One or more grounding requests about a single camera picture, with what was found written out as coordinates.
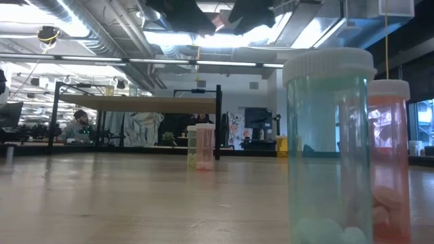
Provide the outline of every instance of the pink pill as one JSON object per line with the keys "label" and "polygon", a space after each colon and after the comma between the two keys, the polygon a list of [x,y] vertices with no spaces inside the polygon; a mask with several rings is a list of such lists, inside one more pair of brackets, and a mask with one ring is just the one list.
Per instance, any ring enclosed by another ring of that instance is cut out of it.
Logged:
{"label": "pink pill", "polygon": [[389,222],[389,213],[383,206],[375,207],[372,210],[374,224]]}
{"label": "pink pill", "polygon": [[376,186],[373,190],[374,198],[390,209],[400,209],[403,199],[402,196],[385,186]]}
{"label": "pink pill", "polygon": [[399,232],[405,232],[406,225],[405,222],[402,221],[403,220],[402,212],[399,210],[391,210],[389,214],[390,214],[389,221],[390,221],[391,228]]}

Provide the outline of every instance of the computer monitor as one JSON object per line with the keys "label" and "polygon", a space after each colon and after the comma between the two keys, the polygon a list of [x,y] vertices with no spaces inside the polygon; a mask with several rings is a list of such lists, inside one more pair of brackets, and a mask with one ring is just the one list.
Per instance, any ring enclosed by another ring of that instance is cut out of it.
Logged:
{"label": "computer monitor", "polygon": [[266,108],[245,108],[245,127],[250,129],[272,129],[273,114]]}
{"label": "computer monitor", "polygon": [[0,127],[17,127],[18,122],[20,122],[23,104],[22,102],[17,102],[0,105]]}

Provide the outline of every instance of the white pill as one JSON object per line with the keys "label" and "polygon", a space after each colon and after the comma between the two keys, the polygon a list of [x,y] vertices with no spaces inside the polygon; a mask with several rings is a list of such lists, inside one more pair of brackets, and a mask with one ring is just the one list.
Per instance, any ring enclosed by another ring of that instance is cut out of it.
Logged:
{"label": "white pill", "polygon": [[343,244],[368,244],[365,234],[359,228],[346,228],[341,238]]}
{"label": "white pill", "polygon": [[295,239],[302,244],[343,244],[342,228],[333,220],[304,218],[294,231]]}

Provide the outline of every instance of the beard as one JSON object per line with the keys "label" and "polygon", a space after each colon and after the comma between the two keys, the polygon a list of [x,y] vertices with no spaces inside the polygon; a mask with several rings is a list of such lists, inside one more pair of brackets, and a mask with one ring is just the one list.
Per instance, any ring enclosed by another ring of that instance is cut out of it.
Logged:
{"label": "beard", "polygon": [[79,120],[79,122],[81,125],[88,125],[89,124],[89,121],[87,121],[87,120],[85,120],[85,121]]}

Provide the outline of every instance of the window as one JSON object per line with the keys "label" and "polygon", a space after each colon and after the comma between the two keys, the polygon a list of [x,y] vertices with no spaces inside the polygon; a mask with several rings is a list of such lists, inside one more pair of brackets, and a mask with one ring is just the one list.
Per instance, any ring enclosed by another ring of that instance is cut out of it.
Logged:
{"label": "window", "polygon": [[422,141],[424,146],[434,145],[433,106],[434,99],[416,104],[418,140]]}

